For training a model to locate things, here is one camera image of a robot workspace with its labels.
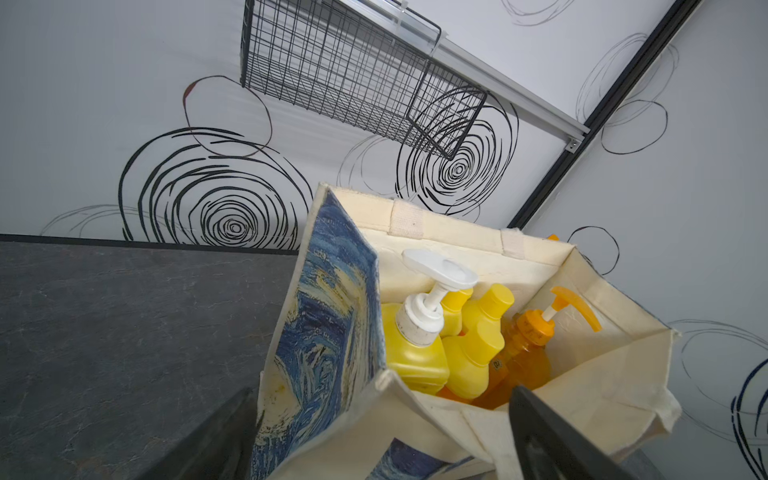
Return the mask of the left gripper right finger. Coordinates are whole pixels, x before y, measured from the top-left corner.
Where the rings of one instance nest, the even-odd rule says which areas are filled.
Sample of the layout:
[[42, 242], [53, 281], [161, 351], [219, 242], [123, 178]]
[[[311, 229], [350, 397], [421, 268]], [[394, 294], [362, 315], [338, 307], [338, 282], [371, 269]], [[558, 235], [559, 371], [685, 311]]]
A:
[[508, 416], [525, 479], [632, 477], [524, 386], [512, 390]]

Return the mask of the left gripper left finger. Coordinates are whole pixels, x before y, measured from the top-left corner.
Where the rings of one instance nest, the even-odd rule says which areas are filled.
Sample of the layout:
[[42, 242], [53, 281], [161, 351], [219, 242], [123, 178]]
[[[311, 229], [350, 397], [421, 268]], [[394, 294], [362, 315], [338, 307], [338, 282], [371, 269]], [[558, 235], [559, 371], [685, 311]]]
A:
[[227, 400], [140, 479], [248, 479], [260, 427], [257, 392]]

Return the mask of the tall orange dish soap bottle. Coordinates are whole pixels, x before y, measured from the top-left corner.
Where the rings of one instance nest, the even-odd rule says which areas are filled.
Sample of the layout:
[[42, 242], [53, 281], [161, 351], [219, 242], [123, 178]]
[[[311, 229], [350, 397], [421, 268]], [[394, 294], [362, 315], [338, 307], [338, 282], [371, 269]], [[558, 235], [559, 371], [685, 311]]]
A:
[[580, 295], [561, 286], [553, 287], [551, 293], [554, 298], [546, 309], [529, 309], [502, 325], [505, 347], [489, 363], [488, 387], [472, 401], [474, 406], [494, 410], [509, 401], [514, 388], [535, 390], [550, 381], [546, 345], [555, 336], [555, 316], [561, 310], [572, 307], [593, 331], [602, 330], [594, 311]]

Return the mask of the yellow pump dish soap bottle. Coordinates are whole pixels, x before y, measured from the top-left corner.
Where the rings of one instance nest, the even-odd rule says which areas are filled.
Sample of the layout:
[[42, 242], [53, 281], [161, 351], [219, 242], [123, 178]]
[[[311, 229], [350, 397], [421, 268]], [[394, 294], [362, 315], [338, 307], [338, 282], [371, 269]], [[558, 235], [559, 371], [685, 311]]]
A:
[[404, 264], [433, 280], [429, 292], [414, 292], [401, 303], [381, 305], [386, 365], [406, 386], [435, 395], [447, 383], [450, 370], [440, 339], [444, 327], [441, 301], [449, 293], [472, 288], [478, 276], [440, 253], [424, 249], [402, 252]]

